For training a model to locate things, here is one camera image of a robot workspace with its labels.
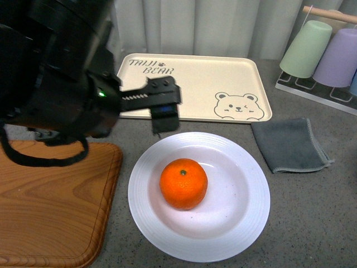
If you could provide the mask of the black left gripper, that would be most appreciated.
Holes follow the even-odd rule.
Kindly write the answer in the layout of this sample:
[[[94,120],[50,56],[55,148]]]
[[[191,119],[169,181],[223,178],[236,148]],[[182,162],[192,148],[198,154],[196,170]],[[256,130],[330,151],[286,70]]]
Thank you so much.
[[[5,122],[67,135],[106,137],[121,112],[149,109],[153,134],[180,126],[181,91],[171,76],[147,79],[141,89],[120,94],[121,80],[87,71],[78,81],[46,71],[22,107],[6,112]]]

